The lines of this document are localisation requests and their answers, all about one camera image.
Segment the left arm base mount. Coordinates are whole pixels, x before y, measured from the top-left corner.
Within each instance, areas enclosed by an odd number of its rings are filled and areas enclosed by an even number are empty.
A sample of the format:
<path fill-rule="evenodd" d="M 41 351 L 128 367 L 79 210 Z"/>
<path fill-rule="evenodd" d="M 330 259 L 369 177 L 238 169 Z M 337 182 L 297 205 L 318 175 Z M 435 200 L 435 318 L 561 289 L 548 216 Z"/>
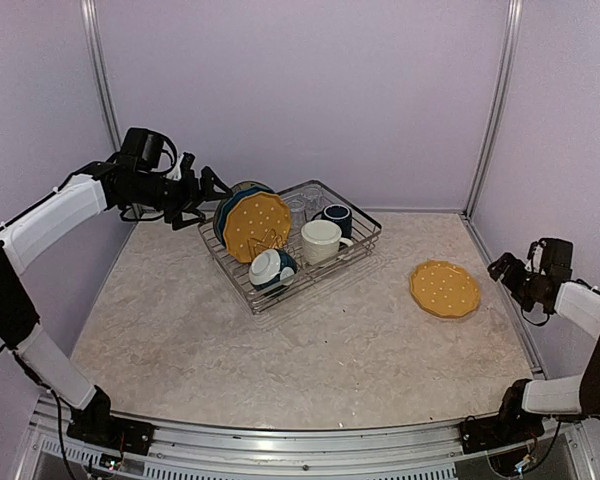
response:
<path fill-rule="evenodd" d="M 103 429 L 86 423 L 72 422 L 67 435 L 90 445 L 147 456 L 155 427 L 147 422 L 112 417 Z"/>

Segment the blue dotted plate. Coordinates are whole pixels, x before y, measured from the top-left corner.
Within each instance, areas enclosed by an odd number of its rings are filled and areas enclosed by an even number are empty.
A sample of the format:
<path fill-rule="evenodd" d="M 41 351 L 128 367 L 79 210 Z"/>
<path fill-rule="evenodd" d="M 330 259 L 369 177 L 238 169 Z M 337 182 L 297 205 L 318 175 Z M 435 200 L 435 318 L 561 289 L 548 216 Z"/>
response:
<path fill-rule="evenodd" d="M 258 192 L 266 192 L 269 193 L 267 191 L 264 191 L 263 189 L 254 187 L 254 188 L 250 188 L 248 190 L 243 190 L 240 191 L 236 194 L 233 194 L 233 196 L 230 198 L 230 200 L 224 205 L 224 207 L 222 208 L 222 218 L 221 218 L 221 226 L 223 227 L 223 238 L 224 238 L 224 229 L 225 229 L 225 225 L 226 225 L 226 220 L 227 220 L 227 216 L 229 214 L 229 212 L 237 205 L 237 203 L 244 198 L 245 196 L 248 196 L 250 194 L 255 194 Z"/>

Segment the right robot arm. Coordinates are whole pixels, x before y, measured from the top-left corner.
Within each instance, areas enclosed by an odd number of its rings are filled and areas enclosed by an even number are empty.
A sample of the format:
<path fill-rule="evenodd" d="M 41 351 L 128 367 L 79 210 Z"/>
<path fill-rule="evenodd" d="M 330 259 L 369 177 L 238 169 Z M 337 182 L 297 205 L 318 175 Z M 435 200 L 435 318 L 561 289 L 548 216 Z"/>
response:
<path fill-rule="evenodd" d="M 523 313 L 535 306 L 572 322 L 596 341 L 584 372 L 551 380 L 522 380 L 509 388 L 513 405 L 493 419 L 491 433 L 503 444 L 515 442 L 531 424 L 530 415 L 600 417 L 600 290 L 573 280 L 573 244 L 558 238 L 533 242 L 525 261 L 506 252 L 487 268 L 510 292 Z"/>

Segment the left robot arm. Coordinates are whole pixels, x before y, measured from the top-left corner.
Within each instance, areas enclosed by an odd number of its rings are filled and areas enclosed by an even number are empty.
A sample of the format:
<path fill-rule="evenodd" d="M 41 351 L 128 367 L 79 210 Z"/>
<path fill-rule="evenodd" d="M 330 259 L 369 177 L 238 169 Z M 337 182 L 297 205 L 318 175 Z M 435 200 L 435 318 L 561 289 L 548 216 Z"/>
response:
<path fill-rule="evenodd" d="M 205 221 L 201 204 L 232 195 L 215 172 L 193 170 L 165 135 L 133 127 L 105 161 L 71 173 L 51 193 L 0 225 L 0 339 L 25 373 L 71 409 L 74 436 L 113 443 L 120 424 L 111 400 L 45 332 L 20 278 L 58 240 L 108 210 L 135 205 L 157 212 L 173 230 Z"/>

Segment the yellow dotted plate front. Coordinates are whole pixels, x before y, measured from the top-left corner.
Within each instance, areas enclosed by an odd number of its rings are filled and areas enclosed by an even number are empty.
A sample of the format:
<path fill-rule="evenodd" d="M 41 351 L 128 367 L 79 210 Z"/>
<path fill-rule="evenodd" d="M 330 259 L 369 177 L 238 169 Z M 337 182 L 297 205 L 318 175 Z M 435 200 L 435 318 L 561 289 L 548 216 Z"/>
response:
<path fill-rule="evenodd" d="M 442 260 L 415 267 L 410 275 L 410 293 L 422 310 L 445 319 L 469 315 L 481 302 L 477 280 L 463 267 Z"/>

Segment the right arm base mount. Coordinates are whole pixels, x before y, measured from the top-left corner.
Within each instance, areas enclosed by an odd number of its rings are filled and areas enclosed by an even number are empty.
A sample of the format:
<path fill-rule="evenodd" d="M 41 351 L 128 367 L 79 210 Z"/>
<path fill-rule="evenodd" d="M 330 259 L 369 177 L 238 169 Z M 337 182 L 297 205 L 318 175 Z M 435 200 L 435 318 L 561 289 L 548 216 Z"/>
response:
<path fill-rule="evenodd" d="M 464 454 L 494 450 L 537 439 L 545 432 L 542 419 L 501 422 L 497 416 L 468 417 L 459 424 L 459 435 Z"/>

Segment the yellow dotted plate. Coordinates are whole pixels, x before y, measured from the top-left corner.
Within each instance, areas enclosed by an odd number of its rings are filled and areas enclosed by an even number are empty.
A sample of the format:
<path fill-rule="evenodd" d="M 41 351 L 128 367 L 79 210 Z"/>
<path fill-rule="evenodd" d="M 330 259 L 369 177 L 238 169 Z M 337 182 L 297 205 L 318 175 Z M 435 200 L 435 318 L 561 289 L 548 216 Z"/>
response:
<path fill-rule="evenodd" d="M 240 199 L 229 211 L 223 238 L 228 253 L 248 264 L 267 249 L 284 247 L 291 229 L 291 211 L 282 198 L 257 192 Z"/>
<path fill-rule="evenodd" d="M 463 267 L 442 260 L 415 267 L 410 275 L 410 293 L 422 310 L 445 319 L 469 315 L 481 302 L 477 280 Z"/>

